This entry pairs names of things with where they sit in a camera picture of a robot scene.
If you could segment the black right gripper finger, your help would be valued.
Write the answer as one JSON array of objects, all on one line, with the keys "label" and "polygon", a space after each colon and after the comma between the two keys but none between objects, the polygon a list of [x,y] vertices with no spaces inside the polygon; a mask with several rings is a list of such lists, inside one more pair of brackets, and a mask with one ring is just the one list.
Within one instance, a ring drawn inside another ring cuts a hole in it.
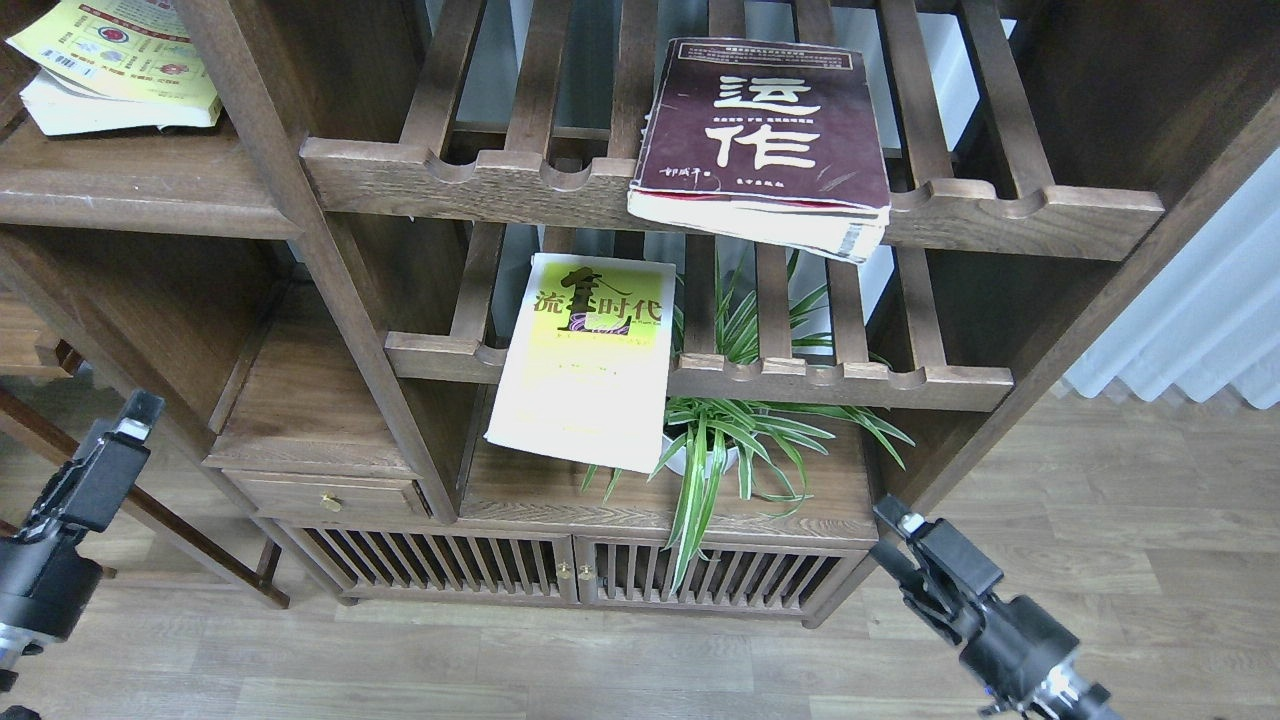
[{"label": "black right gripper finger", "polygon": [[870,556],[899,583],[905,605],[951,644],[980,633],[980,606],[1004,571],[945,519],[928,521],[892,495],[874,506],[876,516],[905,541],[914,566],[888,539]]}]

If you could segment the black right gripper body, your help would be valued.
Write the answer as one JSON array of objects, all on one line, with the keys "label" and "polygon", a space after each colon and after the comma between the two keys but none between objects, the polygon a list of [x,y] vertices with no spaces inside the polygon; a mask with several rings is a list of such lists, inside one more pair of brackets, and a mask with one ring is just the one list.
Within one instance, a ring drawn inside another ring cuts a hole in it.
[{"label": "black right gripper body", "polygon": [[1015,711],[1047,719],[1111,719],[1110,693],[1074,669],[1079,639],[1027,596],[989,597],[980,606],[983,626],[965,643],[960,664],[995,702],[982,717]]}]

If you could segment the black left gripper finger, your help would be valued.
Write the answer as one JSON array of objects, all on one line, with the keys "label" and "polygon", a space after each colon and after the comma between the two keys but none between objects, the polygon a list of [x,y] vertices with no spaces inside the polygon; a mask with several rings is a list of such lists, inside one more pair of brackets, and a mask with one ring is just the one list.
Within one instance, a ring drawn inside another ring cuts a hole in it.
[{"label": "black left gripper finger", "polygon": [[163,397],[137,389],[118,418],[97,420],[46,484],[22,527],[22,542],[105,530],[148,460],[145,443],[164,407]]}]

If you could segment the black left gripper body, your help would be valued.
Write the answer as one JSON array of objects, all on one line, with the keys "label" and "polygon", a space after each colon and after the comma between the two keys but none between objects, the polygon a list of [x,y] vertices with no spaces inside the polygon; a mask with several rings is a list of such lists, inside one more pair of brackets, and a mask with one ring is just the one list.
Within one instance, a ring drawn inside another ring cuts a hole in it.
[{"label": "black left gripper body", "polygon": [[102,566],[79,556],[74,536],[1,542],[1,689],[17,682],[26,655],[68,639],[102,579]]}]

